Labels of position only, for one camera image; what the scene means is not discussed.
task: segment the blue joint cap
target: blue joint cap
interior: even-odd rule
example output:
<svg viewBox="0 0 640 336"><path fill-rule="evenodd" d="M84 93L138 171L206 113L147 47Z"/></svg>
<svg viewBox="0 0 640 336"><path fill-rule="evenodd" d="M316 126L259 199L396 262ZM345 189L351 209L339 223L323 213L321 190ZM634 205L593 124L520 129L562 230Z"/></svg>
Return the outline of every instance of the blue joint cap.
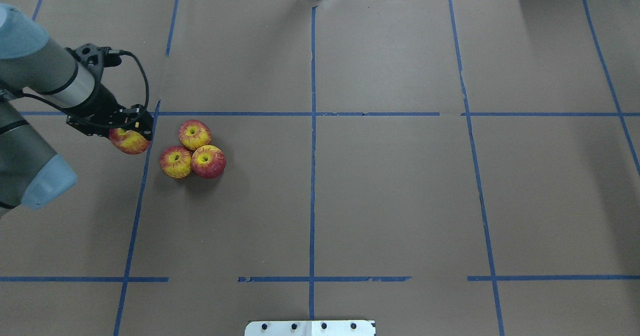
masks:
<svg viewBox="0 0 640 336"><path fill-rule="evenodd" d="M59 197L78 182L78 175L62 156L55 154L39 170L22 195L20 203L37 210Z"/></svg>
<svg viewBox="0 0 640 336"><path fill-rule="evenodd" d="M47 31L16 6L0 3L0 60L23 58L42 49Z"/></svg>

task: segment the robotic arm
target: robotic arm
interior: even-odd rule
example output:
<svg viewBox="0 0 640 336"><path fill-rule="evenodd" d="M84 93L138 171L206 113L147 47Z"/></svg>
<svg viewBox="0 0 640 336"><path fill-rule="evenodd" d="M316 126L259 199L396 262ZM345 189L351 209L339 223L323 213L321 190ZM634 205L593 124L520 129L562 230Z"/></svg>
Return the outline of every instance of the robotic arm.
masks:
<svg viewBox="0 0 640 336"><path fill-rule="evenodd" d="M101 83L105 67L134 58L144 78L144 105L126 108ZM23 91L30 88L41 96ZM0 3L0 216L20 204L39 209L73 186L78 177L9 101L30 97L67 115L87 136L107 138L122 128L153 138L147 111L149 83L131 52L85 44L62 48L18 8Z"/></svg>

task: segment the apple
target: apple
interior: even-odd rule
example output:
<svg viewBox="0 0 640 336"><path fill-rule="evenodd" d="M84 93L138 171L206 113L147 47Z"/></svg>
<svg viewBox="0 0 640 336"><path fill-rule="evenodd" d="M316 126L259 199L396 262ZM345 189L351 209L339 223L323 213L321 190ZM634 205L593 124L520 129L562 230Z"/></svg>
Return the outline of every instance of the apple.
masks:
<svg viewBox="0 0 640 336"><path fill-rule="evenodd" d="M182 146L167 147L160 154L160 168L174 179L182 179L192 172L192 153Z"/></svg>
<svg viewBox="0 0 640 336"><path fill-rule="evenodd" d="M188 119L178 129L178 140L188 150L195 151L211 142L211 130L197 119Z"/></svg>
<svg viewBox="0 0 640 336"><path fill-rule="evenodd" d="M142 154L151 144L149 140L136 131L123 128L110 129L109 140L118 150L128 155Z"/></svg>
<svg viewBox="0 0 640 336"><path fill-rule="evenodd" d="M191 169L196 175L205 179L213 179L224 172L227 165L227 158L222 150L206 144L199 147L191 158Z"/></svg>

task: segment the power cord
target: power cord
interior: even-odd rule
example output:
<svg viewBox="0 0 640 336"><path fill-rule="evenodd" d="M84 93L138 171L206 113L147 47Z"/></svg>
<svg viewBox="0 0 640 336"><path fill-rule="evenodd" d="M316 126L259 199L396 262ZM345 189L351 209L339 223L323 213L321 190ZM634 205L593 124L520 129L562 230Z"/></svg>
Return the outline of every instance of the power cord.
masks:
<svg viewBox="0 0 640 336"><path fill-rule="evenodd" d="M130 56L131 58L133 58L133 60L135 60L135 63L137 64L137 67L140 69L140 73L142 74L142 78L144 79L144 110L146 110L149 106L149 80L147 79L147 74L145 72L145 69L142 67L142 63L140 63L140 60L137 58L137 56L135 56L133 53L129 52L129 51L124 51L124 50L116 50L113 49L112 51L117 52L118 56ZM144 116L144 112L140 112L136 117L133 117L131 120L129 120L126 123L122 123L122 124L100 124L100 123L96 123L96 122L92 122L90 120L85 119L84 117L78 117L77 115L73 115L71 113L69 113L68 110L56 105L55 103L49 101L48 99L45 99L43 97L40 96L36 96L34 94L29 94L29 93L22 93L21 94L24 97L28 97L30 99L35 99L37 101L43 102L46 105L51 106L52 108L68 115L69 117L73 117L73 121L78 122L78 124L83 124L85 126L91 126L91 127L97 127L99 129L122 129L124 127L127 126L132 126L133 124L135 124L136 122L138 122L142 116Z"/></svg>

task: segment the white bracket with holes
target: white bracket with holes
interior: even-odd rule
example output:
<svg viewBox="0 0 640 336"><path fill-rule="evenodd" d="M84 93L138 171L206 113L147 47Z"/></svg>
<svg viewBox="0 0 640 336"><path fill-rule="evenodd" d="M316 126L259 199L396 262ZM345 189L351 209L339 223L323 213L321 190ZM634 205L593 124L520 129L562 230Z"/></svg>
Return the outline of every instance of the white bracket with holes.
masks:
<svg viewBox="0 0 640 336"><path fill-rule="evenodd" d="M340 321L254 321L244 336L376 336L376 322Z"/></svg>

